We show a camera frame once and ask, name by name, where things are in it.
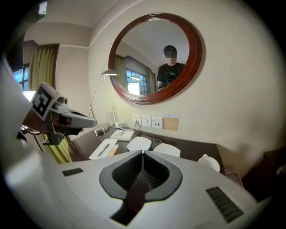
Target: oval mirror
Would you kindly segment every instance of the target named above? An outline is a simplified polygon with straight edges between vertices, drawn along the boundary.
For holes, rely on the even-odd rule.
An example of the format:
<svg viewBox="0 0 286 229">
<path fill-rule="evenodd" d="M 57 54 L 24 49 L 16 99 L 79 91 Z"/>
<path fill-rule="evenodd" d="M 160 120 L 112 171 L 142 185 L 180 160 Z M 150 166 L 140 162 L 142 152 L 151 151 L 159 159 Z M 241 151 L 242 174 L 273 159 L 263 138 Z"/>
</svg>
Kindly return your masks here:
<svg viewBox="0 0 286 229">
<path fill-rule="evenodd" d="M 167 13 L 142 16 L 116 38 L 109 55 L 115 90 L 124 99 L 152 104 L 178 93 L 195 75 L 202 45 L 194 27 Z"/>
</svg>

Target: dark wooden desk surface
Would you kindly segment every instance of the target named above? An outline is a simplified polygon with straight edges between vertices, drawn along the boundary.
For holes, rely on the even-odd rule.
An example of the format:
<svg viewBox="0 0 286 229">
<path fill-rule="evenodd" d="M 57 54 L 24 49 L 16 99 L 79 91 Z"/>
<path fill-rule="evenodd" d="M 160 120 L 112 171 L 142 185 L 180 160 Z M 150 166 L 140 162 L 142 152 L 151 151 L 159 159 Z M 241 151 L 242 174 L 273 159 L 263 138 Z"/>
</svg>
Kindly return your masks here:
<svg viewBox="0 0 286 229">
<path fill-rule="evenodd" d="M 110 138 L 116 129 L 110 128 L 110 131 L 103 136 L 103 139 Z M 219 154 L 219 150 L 216 144 L 203 143 L 196 141 L 188 141 L 182 139 L 176 139 L 171 137 L 165 137 L 160 135 L 155 135 L 142 131 L 135 131 L 132 139 L 135 137 L 146 137 L 152 141 L 150 150 L 152 151 L 157 145 L 161 143 L 170 144 L 177 147 L 180 151 L 180 157 L 192 161 L 198 161 L 204 154 L 213 157 L 219 162 L 220 173 L 225 174 L 222 159 Z M 116 154 L 125 153 L 129 150 L 127 149 L 129 141 L 117 141 L 116 144 L 119 145 L 116 150 Z M 81 137 L 68 143 L 68 148 L 71 154 L 72 161 L 86 161 L 89 160 L 89 156 L 96 150 L 96 148 L 101 144 L 100 137 L 96 137 L 93 131 L 82 135 Z"/>
</svg>

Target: curtain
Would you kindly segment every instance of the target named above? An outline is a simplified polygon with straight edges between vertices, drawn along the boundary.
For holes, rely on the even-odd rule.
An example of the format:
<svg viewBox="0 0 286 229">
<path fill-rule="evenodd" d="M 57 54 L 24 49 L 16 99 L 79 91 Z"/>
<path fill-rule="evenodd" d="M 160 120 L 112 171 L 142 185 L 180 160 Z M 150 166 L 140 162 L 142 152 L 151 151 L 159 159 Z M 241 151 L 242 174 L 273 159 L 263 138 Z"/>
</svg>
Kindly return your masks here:
<svg viewBox="0 0 286 229">
<path fill-rule="evenodd" d="M 43 45 L 36 47 L 31 55 L 29 64 L 29 90 L 36 90 L 41 82 L 55 88 L 55 64 L 59 45 Z M 59 145 L 46 145 L 47 151 L 54 156 L 57 163 L 70 162 L 67 139 Z"/>
<path fill-rule="evenodd" d="M 125 66 L 124 66 L 124 59 L 116 56 L 115 57 L 115 69 L 116 71 L 120 74 L 117 77 L 117 81 L 118 83 L 124 88 L 126 89 L 127 87 L 127 77 L 125 75 Z"/>
<path fill-rule="evenodd" d="M 152 73 L 151 69 L 148 69 L 148 86 L 149 86 L 149 94 L 156 92 L 155 74 Z"/>
</svg>

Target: man in black shirt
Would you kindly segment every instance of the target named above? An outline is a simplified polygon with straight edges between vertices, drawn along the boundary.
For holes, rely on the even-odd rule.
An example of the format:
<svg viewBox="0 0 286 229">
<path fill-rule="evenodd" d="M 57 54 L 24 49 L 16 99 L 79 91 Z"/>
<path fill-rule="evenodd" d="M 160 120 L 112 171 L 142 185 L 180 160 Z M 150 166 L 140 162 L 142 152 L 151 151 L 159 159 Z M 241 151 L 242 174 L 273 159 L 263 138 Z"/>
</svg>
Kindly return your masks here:
<svg viewBox="0 0 286 229">
<path fill-rule="evenodd" d="M 166 64 L 159 67 L 157 81 L 159 91 L 173 82 L 184 68 L 184 64 L 177 63 L 177 50 L 172 45 L 164 48 Z"/>
</svg>

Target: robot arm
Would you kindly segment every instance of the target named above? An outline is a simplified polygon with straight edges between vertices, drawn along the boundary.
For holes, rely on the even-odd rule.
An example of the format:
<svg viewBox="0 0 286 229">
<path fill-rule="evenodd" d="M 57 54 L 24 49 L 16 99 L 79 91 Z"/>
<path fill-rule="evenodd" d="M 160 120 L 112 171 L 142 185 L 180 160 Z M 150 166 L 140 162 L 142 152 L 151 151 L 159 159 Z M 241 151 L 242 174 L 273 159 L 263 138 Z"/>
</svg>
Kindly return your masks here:
<svg viewBox="0 0 286 229">
<path fill-rule="evenodd" d="M 32 100 L 32 109 L 43 121 L 47 138 L 43 145 L 59 145 L 65 136 L 78 135 L 82 128 L 94 127 L 97 121 L 67 106 L 67 98 L 42 82 Z M 59 115 L 59 130 L 53 125 L 52 112 Z"/>
</svg>

